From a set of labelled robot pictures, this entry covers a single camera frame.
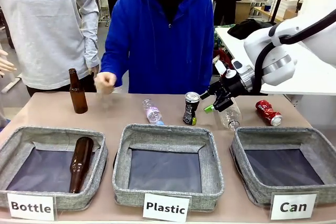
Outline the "person right hand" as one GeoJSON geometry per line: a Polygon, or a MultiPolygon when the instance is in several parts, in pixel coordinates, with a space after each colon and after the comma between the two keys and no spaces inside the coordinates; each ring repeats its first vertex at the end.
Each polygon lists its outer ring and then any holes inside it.
{"type": "Polygon", "coordinates": [[[95,77],[95,86],[100,94],[111,94],[114,90],[117,77],[114,73],[100,72],[95,77]]]}

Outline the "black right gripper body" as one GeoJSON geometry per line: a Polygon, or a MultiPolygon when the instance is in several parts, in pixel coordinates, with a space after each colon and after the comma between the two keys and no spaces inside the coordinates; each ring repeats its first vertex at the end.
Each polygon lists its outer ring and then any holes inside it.
{"type": "Polygon", "coordinates": [[[214,95],[213,107],[218,112],[222,112],[233,105],[232,98],[240,95],[255,95],[253,91],[255,74],[235,74],[231,78],[221,76],[218,81],[209,86],[209,95],[214,95]]]}

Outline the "bystander hand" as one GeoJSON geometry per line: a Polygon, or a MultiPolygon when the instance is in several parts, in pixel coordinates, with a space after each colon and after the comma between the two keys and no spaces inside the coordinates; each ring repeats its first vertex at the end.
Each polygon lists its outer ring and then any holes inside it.
{"type": "Polygon", "coordinates": [[[3,77],[5,73],[11,73],[16,71],[16,67],[13,63],[5,59],[6,56],[8,56],[8,53],[4,50],[0,49],[0,75],[3,77]]]}

